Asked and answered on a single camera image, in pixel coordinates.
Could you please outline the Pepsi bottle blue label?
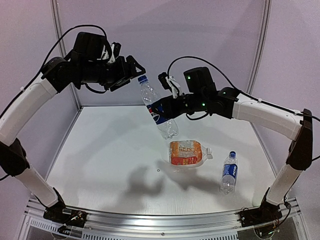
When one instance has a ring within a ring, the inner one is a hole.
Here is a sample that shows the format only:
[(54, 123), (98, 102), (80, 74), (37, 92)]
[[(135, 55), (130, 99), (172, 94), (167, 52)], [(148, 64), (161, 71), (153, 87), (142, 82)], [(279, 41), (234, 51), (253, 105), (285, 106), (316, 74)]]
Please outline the Pepsi bottle blue label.
[(146, 75), (142, 75), (138, 78), (140, 85), (140, 95), (143, 103), (147, 107), (152, 119), (154, 120), (161, 136), (167, 140), (172, 139), (179, 134), (179, 128), (175, 120), (165, 118), (163, 116), (162, 105), (154, 105), (161, 99), (161, 95), (151, 86), (150, 81)]

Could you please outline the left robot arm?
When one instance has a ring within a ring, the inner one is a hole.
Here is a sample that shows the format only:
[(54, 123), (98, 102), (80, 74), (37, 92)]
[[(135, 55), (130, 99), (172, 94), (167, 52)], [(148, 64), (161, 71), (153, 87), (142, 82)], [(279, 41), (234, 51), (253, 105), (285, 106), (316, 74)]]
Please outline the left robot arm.
[[(0, 109), (4, 110), (19, 88), (27, 84), (38, 71), (39, 61), (24, 62), (14, 60), (10, 62), (0, 60)], [(138, 91), (137, 79), (130, 84), (105, 94), (95, 94), (84, 86), (76, 93), (81, 105), (89, 104), (124, 104), (125, 99), (137, 101), (134, 94)], [(28, 160), (45, 176), (54, 155), (62, 142), (77, 108), (73, 102), (70, 89), (65, 89), (47, 102), (22, 128), (18, 139), (27, 152)], [(2, 239), (11, 239), (20, 223), (30, 191), (17, 179), (8, 177), (0, 183), (0, 235)]]

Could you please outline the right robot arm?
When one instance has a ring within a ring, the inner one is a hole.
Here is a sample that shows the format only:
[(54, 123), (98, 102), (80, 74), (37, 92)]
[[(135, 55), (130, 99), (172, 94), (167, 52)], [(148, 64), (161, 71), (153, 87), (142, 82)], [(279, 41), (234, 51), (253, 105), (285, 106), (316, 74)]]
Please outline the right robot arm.
[(260, 205), (238, 213), (242, 227), (274, 221), (278, 225), (284, 223), (286, 218), (281, 213), (280, 205), (289, 205), (286, 201), (288, 193), (314, 160), (313, 116), (308, 109), (286, 109), (231, 87), (221, 90), (203, 87), (198, 92), (163, 97), (151, 103), (149, 109), (166, 119), (197, 112), (219, 115), (226, 119), (249, 122), (286, 138), (290, 142), (286, 160), (266, 190)]

